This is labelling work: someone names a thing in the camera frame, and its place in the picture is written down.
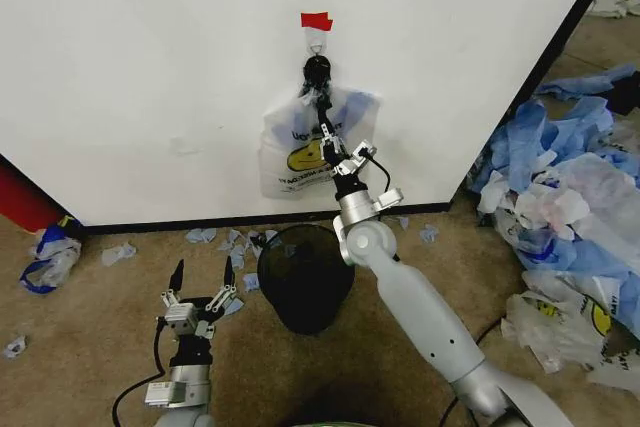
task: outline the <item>hanging plastic bag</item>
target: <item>hanging plastic bag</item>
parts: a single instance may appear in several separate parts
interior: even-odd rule
[[[315,92],[296,97],[267,113],[259,152],[262,194],[271,198],[299,198],[302,191],[331,179],[322,159]],[[331,87],[327,116],[352,151],[364,139],[372,141],[379,101],[372,94]]]

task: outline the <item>brown carpet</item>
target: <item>brown carpet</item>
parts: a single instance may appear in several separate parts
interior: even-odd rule
[[[418,237],[425,222],[440,230],[434,244]],[[389,224],[403,261],[429,277],[476,336],[522,289],[517,259],[492,229],[475,227],[464,197],[449,213],[411,216],[407,232]],[[215,293],[225,261],[216,249],[226,233],[219,229],[211,244],[197,245],[186,242],[185,232],[91,238],[68,282],[37,296],[17,283],[31,236],[0,221],[0,340],[29,336],[22,356],[0,359],[2,424],[110,425],[117,394],[154,371],[154,317],[164,311],[159,294],[177,261],[186,262],[185,295]],[[138,254],[102,266],[102,249],[125,240]],[[255,260],[248,258],[241,274],[255,271]],[[279,426],[320,417],[437,425],[452,398],[449,387],[397,327],[370,272],[357,270],[336,322],[315,337],[288,332],[260,292],[241,297],[245,307],[218,323],[213,341],[212,412],[218,426]],[[167,331],[161,344],[165,363],[174,349]],[[640,414],[631,394],[587,384],[578,367],[546,376],[527,350],[503,340],[499,330],[483,350],[499,366],[535,380],[576,426],[632,425]],[[151,426],[158,418],[160,411],[145,407],[143,396],[140,389],[122,403],[123,425]],[[470,424],[458,407],[448,425]]]

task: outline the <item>yellow logo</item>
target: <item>yellow logo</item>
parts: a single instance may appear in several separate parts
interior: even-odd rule
[[[304,147],[294,150],[287,158],[287,167],[294,172],[317,169],[326,165],[320,153],[320,139],[314,139]]]

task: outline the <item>mesh wastebasket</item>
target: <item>mesh wastebasket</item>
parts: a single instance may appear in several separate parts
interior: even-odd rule
[[[298,334],[316,334],[335,319],[355,271],[342,260],[335,234],[296,225],[265,245],[258,261],[260,288],[282,323]]]

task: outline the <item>blue plastic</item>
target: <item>blue plastic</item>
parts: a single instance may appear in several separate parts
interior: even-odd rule
[[[613,89],[616,80],[631,77],[636,71],[633,64],[623,64],[594,75],[558,79],[542,84],[536,94],[552,94],[560,100],[579,99]]]

